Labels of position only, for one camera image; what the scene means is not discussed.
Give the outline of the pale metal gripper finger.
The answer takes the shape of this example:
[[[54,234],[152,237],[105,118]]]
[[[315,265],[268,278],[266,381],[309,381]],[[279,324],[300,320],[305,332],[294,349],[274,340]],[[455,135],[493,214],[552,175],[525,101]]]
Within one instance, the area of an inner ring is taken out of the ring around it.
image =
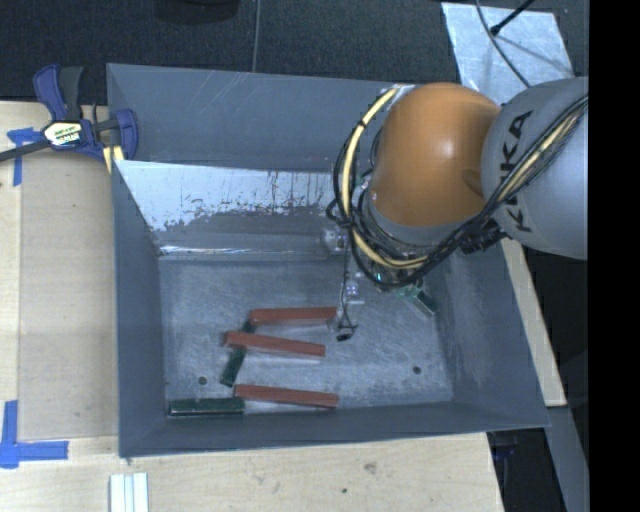
[[[340,328],[356,328],[359,325],[361,311],[365,301],[356,281],[346,281],[342,287],[338,306]]]
[[[322,244],[328,257],[344,256],[350,249],[349,233],[339,226],[324,228]]]

